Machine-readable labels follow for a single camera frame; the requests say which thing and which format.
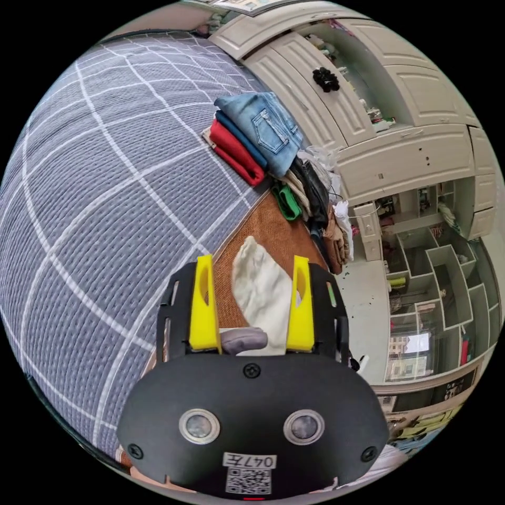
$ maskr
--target gray plaid bedsheet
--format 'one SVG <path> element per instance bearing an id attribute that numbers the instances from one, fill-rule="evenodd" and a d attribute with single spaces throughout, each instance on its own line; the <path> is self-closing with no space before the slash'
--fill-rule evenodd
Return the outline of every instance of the gray plaid bedsheet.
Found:
<path id="1" fill-rule="evenodd" d="M 211 42 L 144 34 L 91 49 L 44 96 L 0 187 L 0 312 L 23 370 L 114 457 L 170 274 L 255 204 L 205 144 L 222 95 L 264 91 Z"/>

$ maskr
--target wall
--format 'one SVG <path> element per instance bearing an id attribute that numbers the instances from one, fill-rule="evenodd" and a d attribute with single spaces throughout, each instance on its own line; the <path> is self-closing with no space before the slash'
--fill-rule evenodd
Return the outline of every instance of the wall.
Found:
<path id="1" fill-rule="evenodd" d="M 184 4 L 167 5 L 134 19 L 104 37 L 103 40 L 123 33 L 149 29 L 193 30 L 211 16 L 212 12 L 203 7 Z"/>

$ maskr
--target brown cloth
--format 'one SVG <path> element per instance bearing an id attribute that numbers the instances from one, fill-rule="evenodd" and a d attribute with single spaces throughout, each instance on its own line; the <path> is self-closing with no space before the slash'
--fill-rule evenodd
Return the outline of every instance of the brown cloth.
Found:
<path id="1" fill-rule="evenodd" d="M 231 269 L 235 256 L 244 244 L 244 240 L 250 235 L 266 249 L 291 279 L 295 255 L 308 258 L 311 263 L 316 263 L 328 270 L 302 220 L 286 221 L 275 197 L 269 193 L 246 218 L 224 248 L 221 248 L 222 253 L 214 262 L 214 285 L 220 328 L 248 326 L 231 292 Z"/>
<path id="2" fill-rule="evenodd" d="M 347 243 L 346 255 L 346 233 L 343 233 L 337 224 L 332 205 L 328 206 L 328 226 L 322 233 L 328 257 L 331 261 L 332 270 L 336 275 L 342 273 L 342 266 L 349 258 L 349 243 Z"/>

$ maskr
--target cabinet door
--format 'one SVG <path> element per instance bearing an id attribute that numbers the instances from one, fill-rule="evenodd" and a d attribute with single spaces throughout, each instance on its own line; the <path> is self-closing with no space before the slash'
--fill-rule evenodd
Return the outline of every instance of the cabinet door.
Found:
<path id="1" fill-rule="evenodd" d="M 358 95 L 330 60 L 310 42 L 297 33 L 290 33 L 272 42 L 271 47 L 297 69 L 299 78 L 305 79 L 319 96 L 333 115 L 349 146 L 377 136 L 365 108 L 359 101 Z M 320 67 L 329 69 L 337 76 L 340 83 L 338 91 L 325 93 L 316 84 L 312 78 L 312 71 Z"/>
<path id="2" fill-rule="evenodd" d="M 496 203 L 496 177 L 494 174 L 475 177 L 474 212 L 494 207 Z"/>
<path id="3" fill-rule="evenodd" d="M 494 174 L 498 170 L 498 162 L 488 136 L 480 128 L 468 128 L 473 145 L 476 175 Z"/>
<path id="4" fill-rule="evenodd" d="M 437 70 L 436 65 L 410 42 L 375 21 L 342 19 L 339 23 L 350 30 L 381 65 L 415 65 Z"/>
<path id="5" fill-rule="evenodd" d="M 385 69 L 400 90 L 415 126 L 466 124 L 444 74 L 408 65 L 388 65 Z"/>
<path id="6" fill-rule="evenodd" d="M 241 15 L 209 37 L 234 59 L 242 59 L 265 42 L 296 26 L 321 19 L 340 17 L 367 18 L 333 2 L 297 2 L 255 17 Z"/>
<path id="7" fill-rule="evenodd" d="M 277 95 L 311 144 L 347 145 L 337 123 L 314 90 L 273 49 L 266 46 L 256 51 L 244 65 Z"/>
<path id="8" fill-rule="evenodd" d="M 375 202 L 355 207 L 354 214 L 358 222 L 361 240 L 363 242 L 380 240 L 380 223 Z"/>
<path id="9" fill-rule="evenodd" d="M 379 261 L 382 259 L 382 245 L 380 240 L 373 242 L 363 242 L 365 248 L 365 257 L 367 261 Z"/>
<path id="10" fill-rule="evenodd" d="M 476 212 L 473 215 L 472 227 L 470 229 L 468 240 L 473 240 L 474 238 L 482 237 L 483 235 L 491 233 L 493 230 L 495 213 L 496 210 L 494 208 Z"/>
<path id="11" fill-rule="evenodd" d="M 381 135 L 344 149 L 338 164 L 350 205 L 474 173 L 470 136 L 464 125 L 425 126 Z"/>

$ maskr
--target blue jeans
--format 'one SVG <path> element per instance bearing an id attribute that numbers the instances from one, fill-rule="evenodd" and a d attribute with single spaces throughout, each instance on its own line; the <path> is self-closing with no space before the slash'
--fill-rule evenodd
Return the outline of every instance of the blue jeans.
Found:
<path id="1" fill-rule="evenodd" d="M 244 93 L 218 98 L 214 105 L 258 147 L 276 177 L 284 177 L 300 149 L 303 135 L 276 95 Z"/>

